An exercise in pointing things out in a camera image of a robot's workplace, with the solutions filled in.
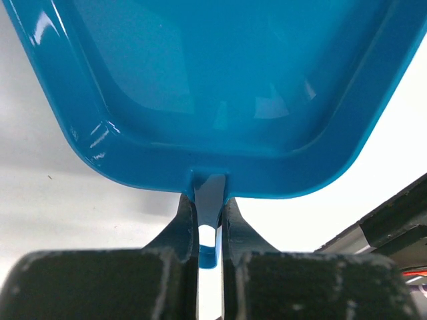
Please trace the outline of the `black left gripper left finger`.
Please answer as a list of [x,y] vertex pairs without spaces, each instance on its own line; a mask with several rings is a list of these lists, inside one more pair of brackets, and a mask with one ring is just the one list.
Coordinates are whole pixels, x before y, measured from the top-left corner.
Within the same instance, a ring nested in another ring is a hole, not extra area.
[[171,249],[177,258],[185,263],[190,258],[199,257],[199,233],[197,210],[191,199],[180,195],[177,213],[165,229],[143,251]]

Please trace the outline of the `blue plastic dustpan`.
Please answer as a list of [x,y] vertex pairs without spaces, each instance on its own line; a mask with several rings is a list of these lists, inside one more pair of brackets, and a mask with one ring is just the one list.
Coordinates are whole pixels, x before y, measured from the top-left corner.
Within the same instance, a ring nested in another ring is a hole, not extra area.
[[286,199],[359,156],[425,1],[5,1],[68,144],[139,189]]

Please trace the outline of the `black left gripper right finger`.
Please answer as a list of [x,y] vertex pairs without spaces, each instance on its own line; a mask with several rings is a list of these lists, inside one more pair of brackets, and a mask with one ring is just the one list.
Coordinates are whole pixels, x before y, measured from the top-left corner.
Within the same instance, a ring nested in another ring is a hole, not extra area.
[[278,253],[242,216],[235,198],[222,208],[222,261],[237,265],[246,253]]

